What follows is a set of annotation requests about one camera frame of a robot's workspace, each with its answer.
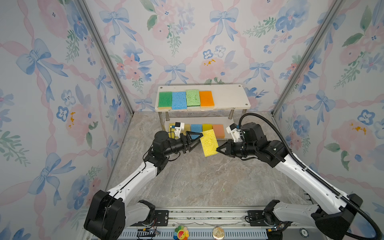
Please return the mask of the pale yellow worn sponge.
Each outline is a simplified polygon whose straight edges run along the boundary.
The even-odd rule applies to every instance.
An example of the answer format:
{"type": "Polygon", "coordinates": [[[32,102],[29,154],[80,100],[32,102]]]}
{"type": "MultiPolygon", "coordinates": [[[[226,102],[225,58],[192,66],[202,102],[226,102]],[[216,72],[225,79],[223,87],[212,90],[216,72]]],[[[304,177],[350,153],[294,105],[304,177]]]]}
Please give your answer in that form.
{"type": "Polygon", "coordinates": [[[190,124],[185,124],[184,132],[188,132],[188,131],[191,131],[191,125],[190,124]]]}

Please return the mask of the blue sponge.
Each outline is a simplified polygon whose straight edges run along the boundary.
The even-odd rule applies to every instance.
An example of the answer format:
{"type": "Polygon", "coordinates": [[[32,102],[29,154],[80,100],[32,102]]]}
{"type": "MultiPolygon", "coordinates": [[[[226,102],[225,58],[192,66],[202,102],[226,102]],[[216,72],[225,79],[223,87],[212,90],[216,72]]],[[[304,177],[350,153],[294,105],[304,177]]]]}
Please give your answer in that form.
{"type": "Polygon", "coordinates": [[[186,109],[187,109],[187,93],[172,92],[172,110],[186,110],[186,109]]]}
{"type": "Polygon", "coordinates": [[[197,132],[197,133],[202,133],[202,125],[201,124],[192,124],[191,125],[191,132],[197,132]]]}

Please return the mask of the bright yellow sponge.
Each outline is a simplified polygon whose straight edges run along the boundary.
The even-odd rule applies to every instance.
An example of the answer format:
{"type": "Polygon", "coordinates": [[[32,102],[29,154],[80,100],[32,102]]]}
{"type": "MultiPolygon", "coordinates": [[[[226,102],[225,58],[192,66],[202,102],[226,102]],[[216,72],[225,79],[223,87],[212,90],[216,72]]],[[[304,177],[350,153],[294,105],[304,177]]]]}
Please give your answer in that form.
{"type": "Polygon", "coordinates": [[[175,139],[176,138],[176,135],[175,135],[175,123],[169,124],[169,129],[167,130],[167,132],[168,132],[169,137],[171,139],[175,139]]]}

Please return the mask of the yellow sponge front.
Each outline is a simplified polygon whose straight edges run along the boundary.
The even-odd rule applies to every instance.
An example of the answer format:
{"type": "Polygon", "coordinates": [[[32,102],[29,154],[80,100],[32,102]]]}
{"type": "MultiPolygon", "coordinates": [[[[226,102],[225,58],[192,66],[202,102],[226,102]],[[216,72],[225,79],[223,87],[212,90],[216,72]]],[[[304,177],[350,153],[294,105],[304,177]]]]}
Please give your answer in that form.
{"type": "Polygon", "coordinates": [[[213,129],[213,125],[212,124],[203,124],[202,125],[202,129],[203,129],[203,132],[212,130],[213,129]]]}

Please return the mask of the salmon pink sponge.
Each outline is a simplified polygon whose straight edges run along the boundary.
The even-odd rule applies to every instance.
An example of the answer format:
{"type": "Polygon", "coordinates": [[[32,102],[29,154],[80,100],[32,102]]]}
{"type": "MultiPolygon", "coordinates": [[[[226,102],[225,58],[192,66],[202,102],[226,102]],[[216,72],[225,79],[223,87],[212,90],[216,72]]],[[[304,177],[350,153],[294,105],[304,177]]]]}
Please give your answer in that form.
{"type": "Polygon", "coordinates": [[[223,125],[213,125],[213,130],[217,139],[225,139],[226,133],[223,125]]]}

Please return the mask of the light green sponge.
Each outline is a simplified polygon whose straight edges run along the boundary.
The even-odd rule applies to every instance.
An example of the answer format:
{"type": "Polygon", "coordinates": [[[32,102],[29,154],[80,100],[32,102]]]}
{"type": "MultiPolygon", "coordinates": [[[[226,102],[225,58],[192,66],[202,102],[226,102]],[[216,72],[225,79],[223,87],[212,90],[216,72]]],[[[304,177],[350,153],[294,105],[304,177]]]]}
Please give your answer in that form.
{"type": "Polygon", "coordinates": [[[187,107],[198,107],[201,105],[199,90],[186,90],[187,107]]]}

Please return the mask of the orange sponge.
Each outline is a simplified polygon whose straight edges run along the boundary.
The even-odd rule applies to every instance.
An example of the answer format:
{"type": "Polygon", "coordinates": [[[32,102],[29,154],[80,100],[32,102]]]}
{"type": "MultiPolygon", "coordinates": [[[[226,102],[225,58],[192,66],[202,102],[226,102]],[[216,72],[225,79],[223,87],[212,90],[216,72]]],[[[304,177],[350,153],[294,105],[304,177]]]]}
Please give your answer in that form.
{"type": "Polygon", "coordinates": [[[211,91],[199,91],[201,108],[213,108],[215,102],[211,91]]]}

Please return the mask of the dark green sponge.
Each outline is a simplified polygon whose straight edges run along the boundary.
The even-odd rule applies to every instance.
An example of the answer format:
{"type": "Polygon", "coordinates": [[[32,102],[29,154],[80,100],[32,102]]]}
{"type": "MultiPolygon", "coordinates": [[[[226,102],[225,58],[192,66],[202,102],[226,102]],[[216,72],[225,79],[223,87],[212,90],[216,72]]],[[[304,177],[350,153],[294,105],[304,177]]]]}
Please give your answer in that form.
{"type": "Polygon", "coordinates": [[[159,101],[158,101],[158,109],[166,109],[169,110],[172,108],[172,92],[160,92],[159,93],[159,101]]]}

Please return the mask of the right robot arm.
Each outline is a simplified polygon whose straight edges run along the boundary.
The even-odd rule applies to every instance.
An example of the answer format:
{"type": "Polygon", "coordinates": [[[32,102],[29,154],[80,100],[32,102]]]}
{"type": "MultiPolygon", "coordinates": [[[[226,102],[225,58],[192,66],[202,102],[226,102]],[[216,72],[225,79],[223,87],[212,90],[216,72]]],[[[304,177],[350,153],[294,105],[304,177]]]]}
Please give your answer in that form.
{"type": "Polygon", "coordinates": [[[270,201],[263,210],[261,220],[273,232],[283,232],[290,224],[299,223],[316,227],[332,240],[342,240],[344,237],[363,240],[363,236],[349,232],[354,218],[360,215],[375,232],[372,240],[383,237],[378,224],[361,209],[363,200],[358,195],[348,195],[337,189],[303,163],[280,131],[265,117],[245,113],[240,119],[247,116],[266,122],[277,134],[278,140],[269,141],[259,124],[239,122],[227,127],[232,138],[219,146],[217,152],[242,161],[259,160],[268,164],[298,184],[316,202],[314,205],[294,205],[279,200],[270,201]]]}

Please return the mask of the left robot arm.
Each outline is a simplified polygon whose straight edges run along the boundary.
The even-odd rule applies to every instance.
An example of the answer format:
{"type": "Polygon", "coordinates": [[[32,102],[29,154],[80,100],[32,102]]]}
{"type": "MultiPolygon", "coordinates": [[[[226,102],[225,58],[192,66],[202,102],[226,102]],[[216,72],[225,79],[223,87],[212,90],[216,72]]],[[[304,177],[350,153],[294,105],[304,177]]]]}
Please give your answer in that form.
{"type": "Polygon", "coordinates": [[[191,152],[202,137],[202,133],[188,131],[172,139],[166,131],[157,132],[141,165],[114,188],[107,192],[99,190],[93,196],[84,229],[101,240],[116,240],[126,227],[137,223],[153,224],[156,207],[144,200],[130,206],[130,201],[160,174],[170,155],[191,152]]]}

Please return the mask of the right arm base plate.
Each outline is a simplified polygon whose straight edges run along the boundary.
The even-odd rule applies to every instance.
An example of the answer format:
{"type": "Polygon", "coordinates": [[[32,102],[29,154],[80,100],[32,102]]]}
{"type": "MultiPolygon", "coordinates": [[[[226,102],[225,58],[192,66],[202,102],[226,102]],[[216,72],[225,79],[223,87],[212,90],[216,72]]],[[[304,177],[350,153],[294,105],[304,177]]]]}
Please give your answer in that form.
{"type": "Polygon", "coordinates": [[[265,213],[260,210],[247,211],[245,221],[251,225],[251,227],[271,227],[271,228],[284,228],[290,226],[292,222],[282,222],[277,219],[273,213],[265,213]]]}

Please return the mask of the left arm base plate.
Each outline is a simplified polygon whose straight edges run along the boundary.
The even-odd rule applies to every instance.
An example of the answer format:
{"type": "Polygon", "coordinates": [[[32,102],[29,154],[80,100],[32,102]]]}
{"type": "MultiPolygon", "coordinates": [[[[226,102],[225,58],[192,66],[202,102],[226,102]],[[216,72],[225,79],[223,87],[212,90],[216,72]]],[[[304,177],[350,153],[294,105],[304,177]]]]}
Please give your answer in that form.
{"type": "Polygon", "coordinates": [[[131,227],[166,227],[169,222],[168,210],[154,210],[149,213],[147,218],[142,221],[131,225],[131,227]]]}

